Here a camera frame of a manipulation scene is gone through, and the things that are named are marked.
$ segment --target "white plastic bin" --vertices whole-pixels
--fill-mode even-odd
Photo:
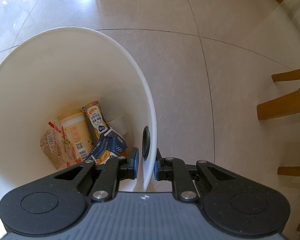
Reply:
[[[62,27],[25,41],[0,65],[0,199],[15,187],[56,172],[40,148],[48,121],[96,99],[106,121],[123,116],[128,150],[139,148],[138,178],[125,180],[120,190],[146,190],[157,148],[146,79],[113,39],[86,28]],[[151,144],[144,161],[146,125]]]

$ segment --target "tiled floor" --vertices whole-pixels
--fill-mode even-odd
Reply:
[[[100,30],[139,64],[163,156],[205,159],[279,190],[291,203],[284,234],[298,238],[300,177],[276,170],[300,165],[300,114],[256,113],[300,88],[270,77],[300,68],[300,35],[275,0],[0,0],[0,62],[33,35],[71,25]]]

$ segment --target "gray gripper base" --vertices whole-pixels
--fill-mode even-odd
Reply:
[[[53,236],[26,237],[8,233],[2,240],[239,240],[209,224],[194,204],[177,201],[172,193],[118,192],[95,203],[67,231]],[[280,234],[259,240],[284,240]]]

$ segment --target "qr code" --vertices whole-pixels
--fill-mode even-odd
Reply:
[[[82,145],[82,142],[80,143],[76,143],[75,146],[77,147],[78,150],[81,150],[83,149],[83,145]]]

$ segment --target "barcode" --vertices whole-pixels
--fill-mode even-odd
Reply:
[[[79,154],[80,154],[83,161],[88,157],[88,154],[87,154],[86,150],[83,150],[83,151],[79,152]]]
[[[47,135],[47,140],[50,145],[54,145],[53,134]]]
[[[81,150],[81,149],[83,149],[82,142],[76,143],[75,146],[77,147],[78,151]]]

